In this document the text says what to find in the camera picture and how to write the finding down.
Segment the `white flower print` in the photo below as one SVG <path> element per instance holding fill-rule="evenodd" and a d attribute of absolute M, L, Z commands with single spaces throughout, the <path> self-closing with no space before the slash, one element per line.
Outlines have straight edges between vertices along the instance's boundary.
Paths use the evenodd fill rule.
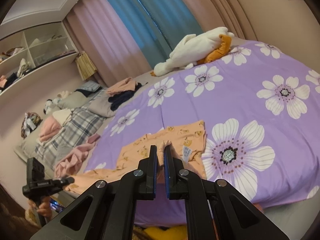
<path fill-rule="evenodd" d="M 160 82 L 154 85 L 154 88 L 149 90 L 148 95 L 151 97 L 148 101 L 148 106 L 152 106 L 156 108 L 158 105 L 161 105 L 164 97 L 168 98 L 174 94 L 174 90 L 172 87 L 175 83 L 173 78 L 166 77 L 165 79 L 161 80 Z"/>
<path fill-rule="evenodd" d="M 258 44 L 255 44 L 255 45 L 258 46 L 258 47 L 261 47 L 260 51 L 264 55 L 269 56 L 270 53 L 271 53 L 272 57 L 280 58 L 280 53 L 282 53 L 282 51 L 279 50 L 277 47 L 269 45 L 269 44 L 266 44 L 266 43 L 258 43 Z"/>
<path fill-rule="evenodd" d="M 320 93 L 320 74 L 314 70 L 309 70 L 309 75 L 306 75 L 306 80 L 311 81 L 316 85 L 316 91 Z"/>
<path fill-rule="evenodd" d="M 97 167 L 95 167 L 96 169 L 103 169 L 107 164 L 106 163 L 100 163 L 99 165 L 97 165 Z"/>
<path fill-rule="evenodd" d="M 140 110 L 132 110 L 129 113 L 126 114 L 126 116 L 123 116 L 119 118 L 117 124 L 111 128 L 111 135 L 113 136 L 115 133 L 121 133 L 123 129 L 126 127 L 126 125 L 130 125 L 134 122 L 134 118 L 139 114 Z"/>
<path fill-rule="evenodd" d="M 287 105 L 287 111 L 293 119 L 299 119 L 301 114 L 308 110 L 306 104 L 301 99 L 307 99 L 310 93 L 308 85 L 297 87 L 299 79 L 297 77 L 288 77 L 285 84 L 282 76 L 275 75 L 273 83 L 263 81 L 262 85 L 266 89 L 257 92 L 258 98 L 265 98 L 266 108 L 274 115 L 279 115 Z"/>
<path fill-rule="evenodd" d="M 263 141 L 264 128 L 256 120 L 244 126 L 239 136 L 238 128 L 234 118 L 212 128 L 213 141 L 207 138 L 203 164 L 207 179 L 225 179 L 252 200 L 258 187 L 255 170 L 269 168 L 275 152 L 270 146 L 257 148 Z"/>
<path fill-rule="evenodd" d="M 185 82 L 190 83 L 186 87 L 186 92 L 191 93 L 193 96 L 198 97 L 203 92 L 204 88 L 207 90 L 214 89 L 214 82 L 223 80 L 221 75 L 217 75 L 219 70 L 216 66 L 212 66 L 208 71 L 208 67 L 203 65 L 195 69 L 195 75 L 188 75 L 185 77 Z"/>
<path fill-rule="evenodd" d="M 319 186 L 315 186 L 308 194 L 307 199 L 314 197 L 315 194 L 318 192 L 319 188 Z"/>
<path fill-rule="evenodd" d="M 224 61 L 224 63 L 228 64 L 231 62 L 233 58 L 233 62 L 240 66 L 244 63 L 247 63 L 247 59 L 245 56 L 251 55 L 251 49 L 242 48 L 242 47 L 235 47 L 233 50 L 230 51 L 230 53 L 221 59 Z"/>

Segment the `plush toy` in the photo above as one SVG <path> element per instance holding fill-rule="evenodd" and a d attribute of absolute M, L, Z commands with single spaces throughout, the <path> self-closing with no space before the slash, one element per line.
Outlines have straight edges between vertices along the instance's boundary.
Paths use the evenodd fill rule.
<path fill-rule="evenodd" d="M 175 68 L 188 69 L 196 65 L 197 60 L 208 56 L 221 45 L 219 35 L 234 37 L 226 27 L 218 27 L 198 36 L 189 34 L 185 36 L 170 53 L 166 62 L 158 63 L 154 68 L 157 77 L 163 76 Z"/>
<path fill-rule="evenodd" d="M 228 54 L 228 52 L 230 51 L 232 38 L 228 35 L 223 35 L 223 34 L 219 35 L 219 37 L 221 38 L 221 41 L 222 41 L 220 48 L 215 49 L 207 57 L 201 60 L 198 60 L 197 65 L 213 62 L 219 58 L 222 58 L 226 54 Z"/>

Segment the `pink towel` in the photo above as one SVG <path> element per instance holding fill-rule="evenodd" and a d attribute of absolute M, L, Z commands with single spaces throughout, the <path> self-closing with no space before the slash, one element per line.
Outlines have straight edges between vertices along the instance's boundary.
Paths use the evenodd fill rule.
<path fill-rule="evenodd" d="M 110 96 L 114 96 L 123 91 L 128 91 L 128 90 L 134 91 L 136 89 L 136 85 L 137 85 L 137 82 L 132 80 L 132 77 L 129 77 L 124 80 L 121 80 L 120 82 L 113 85 L 112 87 L 109 87 L 106 91 L 106 94 Z"/>
<path fill-rule="evenodd" d="M 43 123 L 39 133 L 39 141 L 44 142 L 55 136 L 60 130 L 61 125 L 59 122 L 50 115 Z"/>
<path fill-rule="evenodd" d="M 89 151 L 96 145 L 96 141 L 100 138 L 97 133 L 90 136 L 86 143 L 76 146 L 64 158 L 62 158 L 54 169 L 54 176 L 61 178 L 65 175 L 77 174 L 81 169 L 82 163 L 87 159 Z"/>

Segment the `white shelf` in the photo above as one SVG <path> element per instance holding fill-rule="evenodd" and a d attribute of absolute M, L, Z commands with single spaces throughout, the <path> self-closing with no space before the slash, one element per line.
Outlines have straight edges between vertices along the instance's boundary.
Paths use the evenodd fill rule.
<path fill-rule="evenodd" d="M 6 60 L 2 61 L 0 63 L 0 76 L 7 75 L 12 70 L 19 68 L 20 61 L 22 59 L 25 59 L 26 61 L 30 61 L 31 59 L 28 58 L 28 50 L 22 50 L 19 53 L 7 58 Z"/>
<path fill-rule="evenodd" d="M 2 93 L 0 94 L 0 109 L 2 106 L 5 105 L 5 103 L 9 102 L 10 100 L 13 100 L 15 95 L 21 93 L 21 91 L 23 91 L 24 88 L 28 87 L 30 84 L 36 82 L 43 76 L 50 75 L 51 71 L 54 71 L 59 67 L 64 67 L 66 65 L 71 64 L 77 55 L 78 53 L 76 52 L 71 55 L 59 58 L 53 62 L 50 62 L 33 70 L 31 73 L 20 78 L 18 81 L 13 83 L 10 87 L 2 91 Z"/>
<path fill-rule="evenodd" d="M 31 46 L 35 39 L 40 43 Z M 33 70 L 0 93 L 0 108 L 28 85 L 37 82 L 50 71 L 70 64 L 78 55 L 62 22 L 32 27 L 0 40 L 0 52 L 16 47 L 25 49 L 0 63 L 0 76 L 8 78 L 17 72 L 23 58 Z"/>
<path fill-rule="evenodd" d="M 34 45 L 34 46 L 29 47 L 29 49 L 32 49 L 32 48 L 37 47 L 37 46 L 43 46 L 43 45 L 46 45 L 46 43 L 51 43 L 51 42 L 53 42 L 53 41 L 58 41 L 58 40 L 65 40 L 65 41 L 67 41 L 67 40 L 68 40 L 68 37 L 61 37 L 61 38 L 56 38 L 56 39 L 54 39 L 54 40 L 44 41 L 44 42 L 41 42 L 41 43 L 39 43 L 39 44 L 37 44 L 37 45 Z"/>

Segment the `blue gripper pad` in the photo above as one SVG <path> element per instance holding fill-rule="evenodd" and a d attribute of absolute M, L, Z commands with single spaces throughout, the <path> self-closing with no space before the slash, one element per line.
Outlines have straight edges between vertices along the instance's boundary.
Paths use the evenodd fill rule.
<path fill-rule="evenodd" d="M 156 197 L 156 189 L 157 189 L 157 155 L 156 161 L 153 164 L 153 197 Z"/>
<path fill-rule="evenodd" d="M 165 182 L 165 192 L 167 193 L 167 198 L 170 196 L 170 181 L 169 181 L 169 168 L 168 168 L 168 158 L 167 154 L 164 154 L 164 182 Z"/>

